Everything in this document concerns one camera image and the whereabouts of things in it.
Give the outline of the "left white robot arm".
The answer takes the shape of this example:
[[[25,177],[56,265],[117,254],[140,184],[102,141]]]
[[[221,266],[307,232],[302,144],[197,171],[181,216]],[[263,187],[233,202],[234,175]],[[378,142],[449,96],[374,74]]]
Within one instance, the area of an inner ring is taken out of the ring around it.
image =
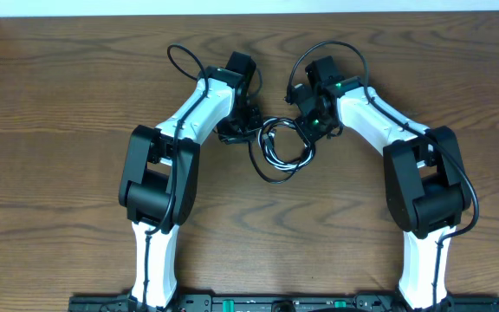
[[[170,118],[133,130],[119,187],[136,238],[129,310],[163,311],[172,301],[178,230],[197,196],[201,147],[212,133],[225,144],[255,138],[261,119],[249,97],[255,72],[249,55],[234,52],[225,67],[195,76],[194,92]]]

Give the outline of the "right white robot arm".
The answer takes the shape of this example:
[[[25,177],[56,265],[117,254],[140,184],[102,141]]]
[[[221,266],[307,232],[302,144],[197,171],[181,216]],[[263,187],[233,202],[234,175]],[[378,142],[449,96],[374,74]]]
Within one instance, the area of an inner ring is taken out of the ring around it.
[[[301,111],[302,136],[316,142],[335,127],[360,135],[383,158],[387,208],[404,234],[398,290],[409,309],[435,309],[444,286],[450,241],[462,214],[478,207],[457,143],[448,127],[431,129],[382,100],[368,77],[344,77],[327,56],[305,68],[308,83],[287,87]]]

